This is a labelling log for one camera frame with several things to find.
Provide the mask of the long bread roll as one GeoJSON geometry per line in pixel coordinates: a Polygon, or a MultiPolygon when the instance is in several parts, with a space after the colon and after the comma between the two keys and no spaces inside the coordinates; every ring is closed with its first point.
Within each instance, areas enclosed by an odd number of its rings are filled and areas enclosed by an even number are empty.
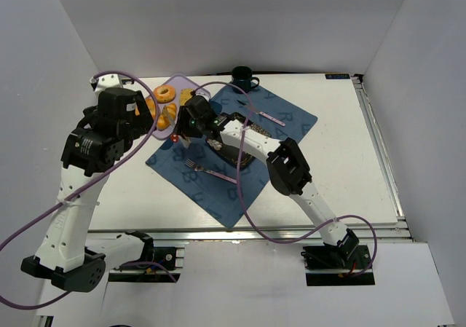
{"type": "Polygon", "coordinates": [[[165,130],[169,126],[174,125],[177,117],[178,108],[175,103],[169,103],[162,109],[162,113],[157,120],[157,129],[165,130]]]}

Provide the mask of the metal tongs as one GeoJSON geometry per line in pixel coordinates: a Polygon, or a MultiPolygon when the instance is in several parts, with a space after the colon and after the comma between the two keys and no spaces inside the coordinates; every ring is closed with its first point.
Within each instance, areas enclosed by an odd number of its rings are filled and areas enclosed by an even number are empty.
{"type": "Polygon", "coordinates": [[[170,140],[173,143],[181,142],[185,149],[189,148],[191,144],[190,138],[187,138],[184,135],[177,134],[175,120],[171,117],[171,114],[166,107],[163,108],[162,115],[169,122],[170,126],[173,128],[173,131],[170,135],[170,140]]]}

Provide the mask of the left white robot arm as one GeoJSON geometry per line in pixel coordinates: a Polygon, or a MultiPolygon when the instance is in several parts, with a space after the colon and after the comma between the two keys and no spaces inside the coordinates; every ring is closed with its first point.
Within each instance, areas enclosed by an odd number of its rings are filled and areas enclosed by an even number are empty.
{"type": "Polygon", "coordinates": [[[62,153],[59,208],[39,249],[23,259],[21,269],[49,280],[63,291],[90,292],[104,273],[127,262],[142,264],[154,258],[149,235],[129,231],[94,247],[86,240],[108,172],[146,134],[154,120],[139,91],[111,87],[69,134],[62,153]]]}

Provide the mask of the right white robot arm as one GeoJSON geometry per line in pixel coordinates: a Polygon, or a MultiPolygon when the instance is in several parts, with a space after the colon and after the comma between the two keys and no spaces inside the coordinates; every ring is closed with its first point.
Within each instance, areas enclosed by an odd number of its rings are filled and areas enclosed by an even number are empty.
{"type": "Polygon", "coordinates": [[[359,239],[336,219],[336,214],[320,195],[295,140],[286,138],[280,141],[246,127],[231,114],[217,114],[201,95],[195,95],[179,109],[174,132],[184,139],[205,136],[219,140],[263,162],[274,189],[298,204],[318,228],[330,265],[335,268],[346,266],[359,245],[359,239]]]}

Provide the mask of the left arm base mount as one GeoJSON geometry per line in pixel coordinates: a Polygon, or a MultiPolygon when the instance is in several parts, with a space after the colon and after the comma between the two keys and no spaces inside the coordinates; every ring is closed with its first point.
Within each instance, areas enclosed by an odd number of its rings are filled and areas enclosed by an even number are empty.
{"type": "Polygon", "coordinates": [[[176,283],[183,268],[184,248],[155,244],[154,239],[135,230],[125,232],[131,240],[142,245],[138,258],[122,267],[112,269],[108,281],[115,283],[176,283]]]}

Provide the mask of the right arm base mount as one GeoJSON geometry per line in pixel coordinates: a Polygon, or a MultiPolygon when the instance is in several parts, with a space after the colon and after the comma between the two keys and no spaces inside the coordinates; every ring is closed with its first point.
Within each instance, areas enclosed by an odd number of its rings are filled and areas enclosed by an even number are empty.
{"type": "Polygon", "coordinates": [[[375,285],[371,255],[367,245],[359,245],[346,261],[334,256],[324,246],[305,246],[301,257],[304,260],[305,278],[308,287],[342,287],[375,285]]]}

